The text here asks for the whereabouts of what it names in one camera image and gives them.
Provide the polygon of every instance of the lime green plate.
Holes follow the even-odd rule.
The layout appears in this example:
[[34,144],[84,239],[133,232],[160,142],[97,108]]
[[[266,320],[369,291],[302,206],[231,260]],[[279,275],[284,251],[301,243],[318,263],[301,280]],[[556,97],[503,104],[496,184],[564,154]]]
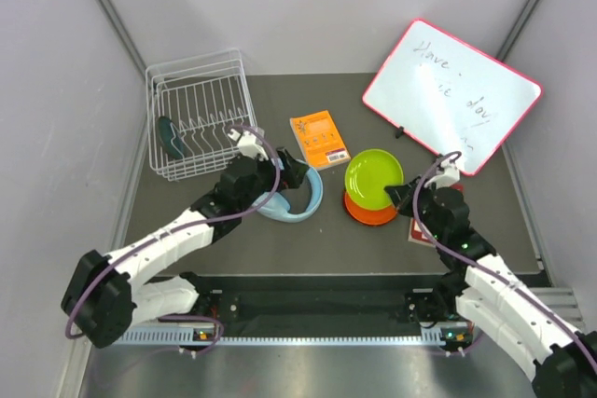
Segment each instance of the lime green plate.
[[400,162],[382,149],[368,149],[357,154],[344,174],[344,186],[348,195],[356,205],[371,211],[392,205],[383,188],[403,182],[404,173]]

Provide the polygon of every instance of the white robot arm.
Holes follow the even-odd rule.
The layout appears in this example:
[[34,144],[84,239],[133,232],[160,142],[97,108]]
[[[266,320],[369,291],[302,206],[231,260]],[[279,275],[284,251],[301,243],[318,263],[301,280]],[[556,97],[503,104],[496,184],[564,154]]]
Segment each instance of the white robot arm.
[[583,335],[514,275],[470,225],[463,194],[450,188],[459,180],[454,160],[436,166],[434,175],[386,191],[400,214],[421,221],[450,270],[434,288],[437,312],[473,322],[518,364],[538,397],[597,396],[597,332]]
[[188,313],[199,298],[194,274],[147,282],[183,256],[228,235],[252,204],[272,191],[276,172],[277,191],[298,188],[303,182],[309,166],[283,149],[270,160],[253,132],[232,131],[229,136],[240,154],[229,162],[213,190],[143,239],[105,255],[91,251],[79,260],[62,310],[96,347],[112,344],[131,325]]

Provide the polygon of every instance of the dark gray floor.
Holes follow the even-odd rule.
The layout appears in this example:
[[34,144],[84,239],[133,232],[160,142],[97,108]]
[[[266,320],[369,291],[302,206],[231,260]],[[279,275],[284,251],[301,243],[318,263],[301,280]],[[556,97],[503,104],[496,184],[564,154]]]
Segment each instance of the dark gray floor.
[[[288,119],[327,109],[352,155],[372,147],[391,151],[406,179],[422,173],[434,160],[408,137],[395,140],[392,126],[371,112],[361,96],[373,74],[268,75],[248,78],[257,122],[274,145],[300,156]],[[283,224],[260,215],[216,244],[173,265],[168,273],[201,274],[369,274],[431,273],[443,266],[435,250],[407,242],[409,219],[383,227],[354,222],[340,197],[346,164],[321,172],[324,200],[320,210],[300,224]],[[137,190],[127,242],[134,242],[173,220],[203,193],[218,174],[178,183],[156,175],[146,160]],[[537,272],[535,253],[502,152],[475,177],[464,178],[465,198],[475,228],[516,272]],[[305,201],[305,191],[294,197]]]

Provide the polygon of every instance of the orange plate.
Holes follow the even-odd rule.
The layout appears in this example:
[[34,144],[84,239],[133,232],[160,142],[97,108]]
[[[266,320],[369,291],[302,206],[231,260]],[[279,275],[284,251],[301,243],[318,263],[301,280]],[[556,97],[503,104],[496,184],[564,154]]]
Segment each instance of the orange plate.
[[394,206],[386,207],[385,209],[371,211],[356,205],[348,193],[344,191],[344,208],[349,215],[352,216],[359,223],[367,226],[383,226],[388,224],[398,215],[398,211]]

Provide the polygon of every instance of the white dish rack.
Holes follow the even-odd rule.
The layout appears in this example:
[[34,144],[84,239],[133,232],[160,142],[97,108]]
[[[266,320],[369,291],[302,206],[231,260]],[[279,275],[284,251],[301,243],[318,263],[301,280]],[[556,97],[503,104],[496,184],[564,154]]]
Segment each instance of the white dish rack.
[[[257,125],[237,49],[151,65],[146,94],[149,164],[169,181],[224,169],[238,153],[227,127]],[[182,158],[164,150],[159,117],[172,121],[184,149]]]

